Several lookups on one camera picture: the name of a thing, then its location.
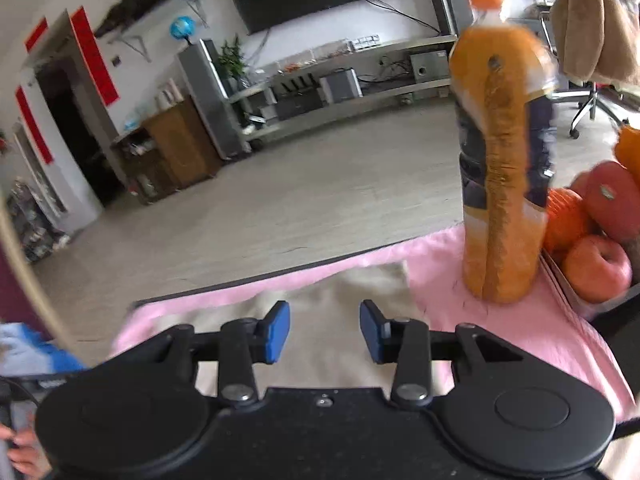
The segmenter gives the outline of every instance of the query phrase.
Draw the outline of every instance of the black circular cover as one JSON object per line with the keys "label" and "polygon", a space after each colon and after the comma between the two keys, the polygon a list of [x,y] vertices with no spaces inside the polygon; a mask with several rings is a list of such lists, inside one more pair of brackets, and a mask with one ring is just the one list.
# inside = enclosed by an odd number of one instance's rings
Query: black circular cover
{"label": "black circular cover", "polygon": [[470,378],[444,397],[438,418],[449,438],[473,462],[513,476],[563,476],[594,465],[615,427],[607,400],[562,374],[545,386],[518,375]]}
{"label": "black circular cover", "polygon": [[117,475],[175,458],[196,442],[207,416],[205,398],[162,365],[119,364],[51,392],[36,432],[53,464]]}

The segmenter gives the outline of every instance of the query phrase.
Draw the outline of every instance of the potted plant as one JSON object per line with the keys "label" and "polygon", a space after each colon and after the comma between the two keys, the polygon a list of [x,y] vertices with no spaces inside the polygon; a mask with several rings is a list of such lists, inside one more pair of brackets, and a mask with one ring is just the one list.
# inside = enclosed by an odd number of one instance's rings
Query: potted plant
{"label": "potted plant", "polygon": [[249,88],[251,83],[249,83],[244,73],[246,64],[244,63],[244,56],[240,52],[240,47],[240,38],[236,34],[232,44],[225,41],[218,62],[226,70],[227,76],[237,83],[238,88]]}

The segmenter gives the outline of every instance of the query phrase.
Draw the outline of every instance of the finger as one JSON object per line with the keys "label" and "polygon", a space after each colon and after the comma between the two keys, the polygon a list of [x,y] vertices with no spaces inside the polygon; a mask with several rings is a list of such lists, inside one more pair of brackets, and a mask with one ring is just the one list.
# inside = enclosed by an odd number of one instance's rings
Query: finger
{"label": "finger", "polygon": [[9,440],[15,436],[15,433],[8,427],[0,424],[0,440]]}
{"label": "finger", "polygon": [[27,463],[14,463],[13,464],[14,468],[18,471],[20,471],[22,474],[25,474],[27,476],[31,476],[34,478],[40,478],[40,471],[38,469],[38,467],[34,464],[27,464]]}
{"label": "finger", "polygon": [[14,442],[18,446],[33,446],[37,441],[36,433],[33,430],[20,431],[14,438]]}
{"label": "finger", "polygon": [[40,453],[33,447],[21,447],[20,449],[11,449],[6,454],[12,462],[30,462],[36,463],[40,459]]}

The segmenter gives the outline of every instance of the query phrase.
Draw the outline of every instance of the dark doorway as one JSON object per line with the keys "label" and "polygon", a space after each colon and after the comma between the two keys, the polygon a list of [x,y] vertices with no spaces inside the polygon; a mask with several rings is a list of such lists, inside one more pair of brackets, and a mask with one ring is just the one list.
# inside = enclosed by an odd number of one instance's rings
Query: dark doorway
{"label": "dark doorway", "polygon": [[86,126],[66,71],[61,66],[50,64],[36,74],[36,79],[80,171],[98,200],[105,206],[109,205],[124,192],[124,186]]}

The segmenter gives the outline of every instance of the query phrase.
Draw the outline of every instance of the plastic bottle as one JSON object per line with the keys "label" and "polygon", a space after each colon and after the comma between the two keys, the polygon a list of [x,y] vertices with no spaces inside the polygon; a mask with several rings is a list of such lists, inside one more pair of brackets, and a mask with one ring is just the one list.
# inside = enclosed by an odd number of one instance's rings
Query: plastic bottle
{"label": "plastic bottle", "polygon": [[538,38],[505,22],[504,0],[471,0],[477,20],[450,60],[460,126],[466,286],[511,303],[535,279],[554,175],[548,95],[556,64]]}

